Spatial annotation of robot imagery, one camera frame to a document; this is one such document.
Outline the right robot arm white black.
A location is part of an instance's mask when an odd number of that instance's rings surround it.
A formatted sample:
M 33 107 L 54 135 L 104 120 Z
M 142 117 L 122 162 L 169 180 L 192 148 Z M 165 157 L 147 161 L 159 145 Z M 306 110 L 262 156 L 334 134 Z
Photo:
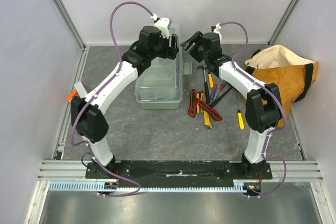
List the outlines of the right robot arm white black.
M 196 61 L 205 62 L 211 73 L 227 81 L 246 99 L 245 120 L 250 128 L 248 145 L 241 162 L 225 166 L 226 176 L 234 179 L 271 178 L 266 149 L 278 122 L 285 115 L 278 86 L 252 77 L 233 58 L 223 54 L 217 33 L 197 31 L 182 42 L 181 47 Z

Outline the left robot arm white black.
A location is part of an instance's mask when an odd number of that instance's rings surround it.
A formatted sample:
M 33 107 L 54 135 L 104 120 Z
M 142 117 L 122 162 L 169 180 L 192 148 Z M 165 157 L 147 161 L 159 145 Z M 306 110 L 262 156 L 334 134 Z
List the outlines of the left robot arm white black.
M 116 68 L 91 92 L 70 102 L 72 131 L 89 146 L 97 172 L 104 178 L 115 174 L 115 157 L 108 147 L 109 126 L 104 114 L 115 98 L 151 66 L 156 58 L 174 60 L 178 53 L 177 35 L 170 34 L 171 22 L 159 18 L 144 26 L 139 39 L 126 51 Z

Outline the green translucent tool box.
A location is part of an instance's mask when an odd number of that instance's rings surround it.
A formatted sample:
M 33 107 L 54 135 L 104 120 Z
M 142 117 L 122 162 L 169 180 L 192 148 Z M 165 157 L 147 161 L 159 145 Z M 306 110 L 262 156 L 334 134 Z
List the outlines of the green translucent tool box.
M 135 83 L 136 101 L 145 110 L 176 110 L 183 99 L 183 77 L 192 74 L 190 58 L 179 49 L 174 60 L 156 58 Z

